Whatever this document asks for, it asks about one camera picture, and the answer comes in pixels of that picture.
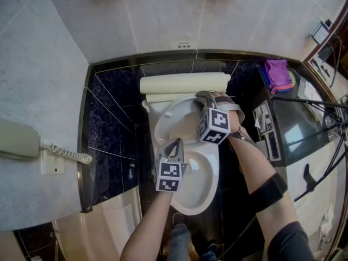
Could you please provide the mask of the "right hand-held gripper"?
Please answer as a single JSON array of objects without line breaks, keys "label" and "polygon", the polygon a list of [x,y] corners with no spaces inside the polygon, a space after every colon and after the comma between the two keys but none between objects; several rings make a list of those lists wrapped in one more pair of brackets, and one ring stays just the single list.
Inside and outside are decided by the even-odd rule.
[{"label": "right hand-held gripper", "polygon": [[221,144],[231,132],[230,111],[236,111],[239,122],[242,123],[245,115],[238,104],[226,97],[214,98],[210,91],[199,91],[196,97],[206,100],[194,100],[193,104],[201,120],[197,126],[198,138],[201,142]]}]

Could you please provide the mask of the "person's right forearm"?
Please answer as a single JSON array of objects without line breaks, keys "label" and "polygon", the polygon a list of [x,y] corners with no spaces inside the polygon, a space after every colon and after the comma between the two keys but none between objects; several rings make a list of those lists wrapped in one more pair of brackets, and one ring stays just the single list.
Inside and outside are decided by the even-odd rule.
[{"label": "person's right forearm", "polygon": [[[266,183],[276,170],[255,145],[232,136],[228,139],[238,156],[248,192],[251,194]],[[263,232],[265,248],[269,247],[274,236],[283,227],[298,220],[288,191],[279,201],[257,212],[256,217]]]}]

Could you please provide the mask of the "person's left forearm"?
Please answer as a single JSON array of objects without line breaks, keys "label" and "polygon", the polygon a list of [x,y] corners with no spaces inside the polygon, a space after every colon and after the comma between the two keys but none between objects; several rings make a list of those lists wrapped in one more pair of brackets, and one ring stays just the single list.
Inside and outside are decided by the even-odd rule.
[{"label": "person's left forearm", "polygon": [[124,246],[120,261],[156,261],[173,197],[159,192]]}]

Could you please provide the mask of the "person's left shoe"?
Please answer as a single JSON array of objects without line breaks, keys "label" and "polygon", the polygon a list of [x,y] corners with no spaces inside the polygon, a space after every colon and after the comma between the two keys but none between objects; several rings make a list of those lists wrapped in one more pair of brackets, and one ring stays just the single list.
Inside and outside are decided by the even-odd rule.
[{"label": "person's left shoe", "polygon": [[172,225],[174,227],[185,224],[184,216],[181,213],[174,213],[172,215]]}]

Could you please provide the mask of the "orange cloth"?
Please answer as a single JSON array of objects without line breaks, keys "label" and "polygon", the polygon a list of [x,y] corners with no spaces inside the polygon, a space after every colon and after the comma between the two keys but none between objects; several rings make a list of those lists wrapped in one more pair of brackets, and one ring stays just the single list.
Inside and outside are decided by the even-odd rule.
[{"label": "orange cloth", "polygon": [[273,84],[269,85],[269,89],[270,89],[271,94],[275,94],[275,93],[279,93],[279,92],[288,92],[293,87],[294,87],[294,85],[292,83],[286,84],[286,85],[280,85],[280,86],[276,86]]}]

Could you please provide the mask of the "person's blue jeans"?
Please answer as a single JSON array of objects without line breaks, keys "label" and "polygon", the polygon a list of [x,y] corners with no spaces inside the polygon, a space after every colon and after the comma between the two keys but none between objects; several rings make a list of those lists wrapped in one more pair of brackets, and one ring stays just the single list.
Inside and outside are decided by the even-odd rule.
[{"label": "person's blue jeans", "polygon": [[[186,224],[173,227],[167,244],[167,261],[191,261],[189,256],[190,232]],[[192,244],[199,261],[218,261],[216,252],[208,251],[207,240],[202,234],[194,235]]]}]

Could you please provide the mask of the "black armband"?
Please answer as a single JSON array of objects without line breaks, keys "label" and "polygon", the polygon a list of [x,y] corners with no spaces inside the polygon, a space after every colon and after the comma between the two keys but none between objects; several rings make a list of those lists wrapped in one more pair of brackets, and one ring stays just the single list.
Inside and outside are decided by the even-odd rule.
[{"label": "black armband", "polygon": [[261,187],[250,194],[254,211],[259,213],[278,202],[287,190],[288,186],[283,178],[279,173],[275,173]]}]

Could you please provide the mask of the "folded white towel on counter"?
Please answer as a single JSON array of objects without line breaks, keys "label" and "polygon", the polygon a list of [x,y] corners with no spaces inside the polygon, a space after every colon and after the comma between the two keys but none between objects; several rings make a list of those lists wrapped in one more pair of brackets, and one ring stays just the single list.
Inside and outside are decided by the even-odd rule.
[{"label": "folded white towel on counter", "polygon": [[303,100],[322,101],[316,88],[304,78],[300,79],[297,95]]}]

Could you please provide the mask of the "chrome bathtub grab bar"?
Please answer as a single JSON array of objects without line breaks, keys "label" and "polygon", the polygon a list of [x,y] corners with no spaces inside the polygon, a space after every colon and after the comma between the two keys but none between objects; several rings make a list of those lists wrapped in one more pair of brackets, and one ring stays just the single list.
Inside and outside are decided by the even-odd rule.
[{"label": "chrome bathtub grab bar", "polygon": [[55,250],[54,250],[54,261],[59,261],[58,260],[58,246],[59,246],[59,243],[58,243],[58,239],[56,237],[56,235],[53,233],[53,232],[50,232],[50,237],[52,237],[55,241]]}]

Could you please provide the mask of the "crumpled white washcloth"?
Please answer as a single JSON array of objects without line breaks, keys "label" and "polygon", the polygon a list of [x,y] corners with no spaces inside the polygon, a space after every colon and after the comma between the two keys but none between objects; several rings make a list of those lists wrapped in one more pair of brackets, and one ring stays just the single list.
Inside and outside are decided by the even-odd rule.
[{"label": "crumpled white washcloth", "polygon": [[329,234],[329,232],[332,229],[333,219],[334,219],[334,206],[330,205],[320,225],[320,232],[322,233],[322,235]]}]

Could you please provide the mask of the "chrome sink faucet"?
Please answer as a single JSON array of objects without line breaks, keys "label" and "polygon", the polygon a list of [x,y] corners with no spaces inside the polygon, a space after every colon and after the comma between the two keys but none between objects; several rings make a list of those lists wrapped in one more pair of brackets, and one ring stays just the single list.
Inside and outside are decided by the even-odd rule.
[{"label": "chrome sink faucet", "polygon": [[324,246],[326,244],[329,244],[331,243],[332,241],[332,238],[329,237],[328,235],[322,235],[321,238],[320,238],[320,241],[319,241],[319,244],[318,244],[318,251],[322,251],[322,249],[324,248]]}]

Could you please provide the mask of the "white telephone wall plate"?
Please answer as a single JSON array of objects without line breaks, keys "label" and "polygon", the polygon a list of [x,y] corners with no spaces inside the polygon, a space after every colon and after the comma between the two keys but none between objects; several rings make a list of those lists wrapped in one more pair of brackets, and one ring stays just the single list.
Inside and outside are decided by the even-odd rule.
[{"label": "white telephone wall plate", "polygon": [[63,157],[56,156],[48,150],[41,150],[40,161],[42,175],[63,175],[65,173]]}]

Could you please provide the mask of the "white wall soap dispenser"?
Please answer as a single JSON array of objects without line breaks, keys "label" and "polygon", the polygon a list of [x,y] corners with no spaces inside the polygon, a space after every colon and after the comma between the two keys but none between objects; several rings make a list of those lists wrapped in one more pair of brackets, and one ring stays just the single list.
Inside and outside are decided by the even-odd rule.
[{"label": "white wall soap dispenser", "polygon": [[315,28],[309,33],[313,41],[319,45],[328,37],[332,22],[330,19],[320,20]]}]

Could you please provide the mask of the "framed wall mirror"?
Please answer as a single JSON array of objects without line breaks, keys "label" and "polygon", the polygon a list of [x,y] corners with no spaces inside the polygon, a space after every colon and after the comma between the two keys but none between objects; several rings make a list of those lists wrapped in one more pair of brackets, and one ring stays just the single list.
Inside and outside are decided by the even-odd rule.
[{"label": "framed wall mirror", "polygon": [[348,0],[328,36],[303,64],[330,101],[348,105]]}]

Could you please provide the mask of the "beige wall telephone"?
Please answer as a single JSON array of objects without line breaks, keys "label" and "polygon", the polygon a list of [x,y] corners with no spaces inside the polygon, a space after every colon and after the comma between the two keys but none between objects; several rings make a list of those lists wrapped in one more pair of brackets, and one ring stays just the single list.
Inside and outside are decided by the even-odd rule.
[{"label": "beige wall telephone", "polygon": [[0,119],[0,157],[31,160],[39,156],[40,136],[30,126]]}]

